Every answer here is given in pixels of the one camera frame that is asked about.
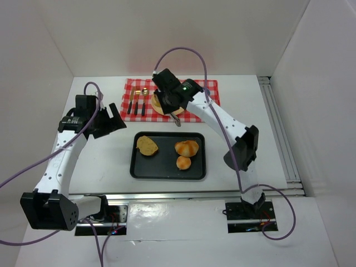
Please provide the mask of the silver metal tongs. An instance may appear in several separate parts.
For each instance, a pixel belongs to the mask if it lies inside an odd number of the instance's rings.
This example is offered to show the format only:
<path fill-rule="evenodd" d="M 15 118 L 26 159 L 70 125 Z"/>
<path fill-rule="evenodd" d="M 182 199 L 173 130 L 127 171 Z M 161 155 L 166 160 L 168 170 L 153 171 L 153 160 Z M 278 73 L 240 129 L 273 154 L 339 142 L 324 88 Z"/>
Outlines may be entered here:
<path fill-rule="evenodd" d="M 174 123 L 177 127 L 181 127 L 181 121 L 174 112 L 170 113 L 170 117 L 174 120 Z"/>

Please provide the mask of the orange ring donut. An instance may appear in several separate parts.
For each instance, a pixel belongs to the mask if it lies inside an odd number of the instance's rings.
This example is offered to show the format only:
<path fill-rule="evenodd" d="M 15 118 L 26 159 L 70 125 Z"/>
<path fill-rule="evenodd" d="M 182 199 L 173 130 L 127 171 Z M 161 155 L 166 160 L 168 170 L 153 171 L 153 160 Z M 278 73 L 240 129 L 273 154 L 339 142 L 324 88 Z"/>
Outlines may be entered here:
<path fill-rule="evenodd" d="M 157 98 L 156 95 L 154 95 L 153 101 L 154 101 L 154 105 L 155 105 L 155 106 L 161 107 L 161 104 L 160 104 L 160 102 L 159 102 L 159 99 Z"/>

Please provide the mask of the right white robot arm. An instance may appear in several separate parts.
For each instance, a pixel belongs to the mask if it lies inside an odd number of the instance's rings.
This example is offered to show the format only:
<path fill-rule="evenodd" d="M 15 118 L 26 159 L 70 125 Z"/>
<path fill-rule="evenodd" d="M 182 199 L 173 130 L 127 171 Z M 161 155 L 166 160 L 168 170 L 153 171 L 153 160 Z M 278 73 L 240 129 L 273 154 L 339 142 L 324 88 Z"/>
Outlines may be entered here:
<path fill-rule="evenodd" d="M 154 92 L 165 114 L 183 108 L 197 116 L 213 129 L 224 141 L 229 151 L 224 162 L 236 171 L 241 202 L 250 212 L 256 213 L 265 202 L 265 194 L 258 185 L 254 169 L 258 149 L 259 130 L 247 127 L 216 104 L 206 87 L 192 79 L 181 82 L 169 69 L 153 72 Z"/>

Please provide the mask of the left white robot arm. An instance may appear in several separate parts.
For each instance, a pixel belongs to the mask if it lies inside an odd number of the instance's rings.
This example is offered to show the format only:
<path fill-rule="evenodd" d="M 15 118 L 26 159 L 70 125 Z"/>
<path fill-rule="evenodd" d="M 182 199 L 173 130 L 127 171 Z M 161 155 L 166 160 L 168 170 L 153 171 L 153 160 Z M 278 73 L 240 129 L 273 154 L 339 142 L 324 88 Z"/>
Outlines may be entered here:
<path fill-rule="evenodd" d="M 83 218 L 102 219 L 108 215 L 105 196 L 85 194 L 72 201 L 69 187 L 88 138 L 97 139 L 123 128 L 126 125 L 114 103 L 101 108 L 96 96 L 76 96 L 75 107 L 59 122 L 55 156 L 49 159 L 34 190 L 21 196 L 20 204 L 31 228 L 71 231 Z"/>

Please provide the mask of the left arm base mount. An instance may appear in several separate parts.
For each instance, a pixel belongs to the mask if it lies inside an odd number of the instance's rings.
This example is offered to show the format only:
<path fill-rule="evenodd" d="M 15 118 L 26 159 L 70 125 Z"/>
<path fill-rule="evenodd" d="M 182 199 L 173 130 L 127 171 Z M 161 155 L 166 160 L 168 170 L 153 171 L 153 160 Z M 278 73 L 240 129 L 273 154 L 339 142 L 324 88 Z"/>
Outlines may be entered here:
<path fill-rule="evenodd" d="M 128 210 L 128 202 L 105 200 L 99 212 L 78 221 L 75 236 L 94 236 L 92 227 L 98 236 L 126 235 Z"/>

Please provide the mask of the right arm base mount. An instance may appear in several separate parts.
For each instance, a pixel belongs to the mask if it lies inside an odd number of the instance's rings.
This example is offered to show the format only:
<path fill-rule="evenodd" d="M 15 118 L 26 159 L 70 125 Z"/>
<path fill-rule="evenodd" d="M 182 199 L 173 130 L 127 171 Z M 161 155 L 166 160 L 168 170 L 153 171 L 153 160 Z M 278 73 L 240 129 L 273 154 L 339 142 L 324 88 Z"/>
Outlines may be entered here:
<path fill-rule="evenodd" d="M 255 214 L 244 210 L 241 202 L 226 202 L 222 213 L 226 216 L 228 233 L 256 233 L 278 231 L 274 207 L 271 201 L 265 202 Z"/>

